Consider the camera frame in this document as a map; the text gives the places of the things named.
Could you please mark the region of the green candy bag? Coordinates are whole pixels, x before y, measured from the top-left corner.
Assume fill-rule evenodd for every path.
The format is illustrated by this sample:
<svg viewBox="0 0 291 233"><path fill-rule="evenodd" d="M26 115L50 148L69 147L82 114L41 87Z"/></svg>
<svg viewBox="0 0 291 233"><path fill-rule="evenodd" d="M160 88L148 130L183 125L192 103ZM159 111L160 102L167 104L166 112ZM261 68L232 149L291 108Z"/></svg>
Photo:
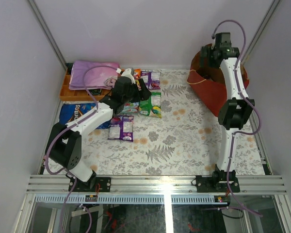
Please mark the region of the green candy bag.
<svg viewBox="0 0 291 233"><path fill-rule="evenodd" d="M148 100L141 101L139 113L144 116L161 118L161 92L152 92Z"/></svg>

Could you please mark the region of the purple candy bag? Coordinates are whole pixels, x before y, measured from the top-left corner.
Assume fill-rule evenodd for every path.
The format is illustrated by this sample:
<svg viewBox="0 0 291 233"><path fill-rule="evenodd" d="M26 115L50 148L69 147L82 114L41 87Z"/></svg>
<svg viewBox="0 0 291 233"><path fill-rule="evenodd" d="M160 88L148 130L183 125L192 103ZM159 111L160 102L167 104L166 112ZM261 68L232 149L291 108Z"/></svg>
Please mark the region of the purple candy bag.
<svg viewBox="0 0 291 233"><path fill-rule="evenodd" d="M160 72L141 71L141 78L144 80L144 83L149 90L160 89L160 76Z"/></svg>
<svg viewBox="0 0 291 233"><path fill-rule="evenodd" d="M111 119L109 140L133 142L134 116L116 116Z"/></svg>

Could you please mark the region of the teal mint candy bag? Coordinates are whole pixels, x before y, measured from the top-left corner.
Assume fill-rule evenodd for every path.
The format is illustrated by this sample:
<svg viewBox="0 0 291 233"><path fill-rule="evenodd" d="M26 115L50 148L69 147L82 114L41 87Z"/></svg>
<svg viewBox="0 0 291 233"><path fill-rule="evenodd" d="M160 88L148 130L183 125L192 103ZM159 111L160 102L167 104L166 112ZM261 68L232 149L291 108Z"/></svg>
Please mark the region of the teal mint candy bag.
<svg viewBox="0 0 291 233"><path fill-rule="evenodd" d="M129 102L125 103L123 110L120 112L121 114L135 114L139 112L139 102Z"/></svg>

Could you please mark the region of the orange lemon candy bag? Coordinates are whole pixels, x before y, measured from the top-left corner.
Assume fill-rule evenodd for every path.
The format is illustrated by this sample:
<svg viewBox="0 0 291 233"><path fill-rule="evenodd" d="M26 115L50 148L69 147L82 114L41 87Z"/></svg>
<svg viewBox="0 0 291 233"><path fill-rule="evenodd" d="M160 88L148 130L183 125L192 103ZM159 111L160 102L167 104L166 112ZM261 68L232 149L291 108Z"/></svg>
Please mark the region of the orange lemon candy bag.
<svg viewBox="0 0 291 233"><path fill-rule="evenodd" d="M140 77L141 77L141 69L135 69L133 76L134 76L135 80L140 79Z"/></svg>

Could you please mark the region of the red paper bag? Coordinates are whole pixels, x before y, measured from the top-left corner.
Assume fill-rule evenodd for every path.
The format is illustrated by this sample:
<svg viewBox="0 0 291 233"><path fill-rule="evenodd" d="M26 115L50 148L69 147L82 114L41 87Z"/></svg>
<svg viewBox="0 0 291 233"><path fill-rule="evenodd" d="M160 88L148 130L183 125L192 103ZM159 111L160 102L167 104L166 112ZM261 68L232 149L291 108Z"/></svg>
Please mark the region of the red paper bag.
<svg viewBox="0 0 291 233"><path fill-rule="evenodd" d="M187 82L217 117L227 100L225 79L221 69L208 66L207 59L202 58L198 52L191 62Z"/></svg>

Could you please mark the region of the blue chips snack bag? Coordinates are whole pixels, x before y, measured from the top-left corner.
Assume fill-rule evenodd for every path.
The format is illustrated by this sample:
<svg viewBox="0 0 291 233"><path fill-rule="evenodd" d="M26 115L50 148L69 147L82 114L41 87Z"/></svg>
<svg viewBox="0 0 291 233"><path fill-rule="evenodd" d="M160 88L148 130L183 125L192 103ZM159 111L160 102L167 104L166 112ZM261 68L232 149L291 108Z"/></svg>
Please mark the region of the blue chips snack bag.
<svg viewBox="0 0 291 233"><path fill-rule="evenodd" d="M94 102L63 104L59 114L59 123L65 125L74 120L77 120L90 110L94 109L95 106L96 104Z"/></svg>

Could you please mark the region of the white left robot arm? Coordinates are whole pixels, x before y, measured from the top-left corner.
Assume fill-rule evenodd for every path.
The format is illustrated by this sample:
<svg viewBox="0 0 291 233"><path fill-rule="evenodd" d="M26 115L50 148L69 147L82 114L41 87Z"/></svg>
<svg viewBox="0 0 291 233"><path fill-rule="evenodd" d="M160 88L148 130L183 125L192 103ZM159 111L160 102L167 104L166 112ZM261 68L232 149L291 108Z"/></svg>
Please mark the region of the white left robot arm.
<svg viewBox="0 0 291 233"><path fill-rule="evenodd" d="M45 152L45 168L49 174L57 175L65 170L80 181L85 191L95 189L96 173L82 158L82 137L119 114L126 103L149 99L151 92L144 80L139 79L138 84L134 81L134 78L120 76L111 92L92 110L69 124L53 125Z"/></svg>

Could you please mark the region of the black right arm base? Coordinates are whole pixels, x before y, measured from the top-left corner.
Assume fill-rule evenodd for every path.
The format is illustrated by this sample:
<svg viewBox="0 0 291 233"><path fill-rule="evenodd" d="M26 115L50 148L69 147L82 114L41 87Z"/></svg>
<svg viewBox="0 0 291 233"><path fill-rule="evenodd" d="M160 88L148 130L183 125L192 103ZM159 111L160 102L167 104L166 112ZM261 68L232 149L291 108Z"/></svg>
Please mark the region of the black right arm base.
<svg viewBox="0 0 291 233"><path fill-rule="evenodd" d="M240 184L236 172L214 171L211 177L196 176L196 188L198 193L226 193L229 188L232 192L240 192Z"/></svg>

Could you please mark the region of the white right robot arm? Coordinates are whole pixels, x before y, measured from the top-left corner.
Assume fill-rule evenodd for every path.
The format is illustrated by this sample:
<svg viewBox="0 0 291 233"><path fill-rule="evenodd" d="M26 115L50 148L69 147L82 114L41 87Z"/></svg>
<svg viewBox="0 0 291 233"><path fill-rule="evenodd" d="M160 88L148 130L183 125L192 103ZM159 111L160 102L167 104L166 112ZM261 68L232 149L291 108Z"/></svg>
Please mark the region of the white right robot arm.
<svg viewBox="0 0 291 233"><path fill-rule="evenodd" d="M219 68L226 85L226 102L218 115L218 122L222 127L221 151L211 176L212 188L220 192L228 187L229 182L236 181L234 155L237 132L247 123L255 102L246 93L241 74L240 51L232 47L230 33L217 33L212 38L214 43L211 46L201 48L200 65L207 60L209 67Z"/></svg>

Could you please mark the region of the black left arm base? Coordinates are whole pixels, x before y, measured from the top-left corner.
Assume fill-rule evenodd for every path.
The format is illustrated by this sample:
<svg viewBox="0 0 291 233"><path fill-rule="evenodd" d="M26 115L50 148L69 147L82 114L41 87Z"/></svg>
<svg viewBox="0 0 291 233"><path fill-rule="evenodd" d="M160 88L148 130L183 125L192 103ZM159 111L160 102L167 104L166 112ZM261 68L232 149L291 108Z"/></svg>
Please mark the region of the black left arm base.
<svg viewBox="0 0 291 233"><path fill-rule="evenodd" d="M111 189L111 177L98 177L94 171L86 182L73 178L72 175L66 174L66 177L70 179L68 191L105 193Z"/></svg>

